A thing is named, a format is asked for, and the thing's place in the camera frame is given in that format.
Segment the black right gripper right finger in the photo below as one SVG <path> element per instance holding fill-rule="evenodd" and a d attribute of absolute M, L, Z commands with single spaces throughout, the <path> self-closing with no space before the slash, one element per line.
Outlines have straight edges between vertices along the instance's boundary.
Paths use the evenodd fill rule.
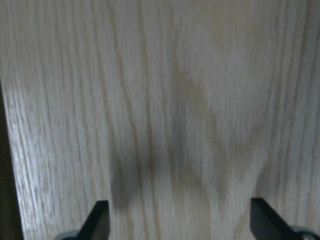
<path fill-rule="evenodd" d="M 263 198 L 250 200 L 250 230 L 256 240 L 299 240 L 300 234 L 275 212 Z"/>

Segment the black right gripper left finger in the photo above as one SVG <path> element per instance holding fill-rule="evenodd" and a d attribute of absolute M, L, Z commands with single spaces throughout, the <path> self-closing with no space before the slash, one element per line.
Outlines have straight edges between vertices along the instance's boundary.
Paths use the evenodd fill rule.
<path fill-rule="evenodd" d="M 110 210 L 108 200 L 95 203 L 76 236 L 77 240 L 108 240 L 110 236 Z"/>

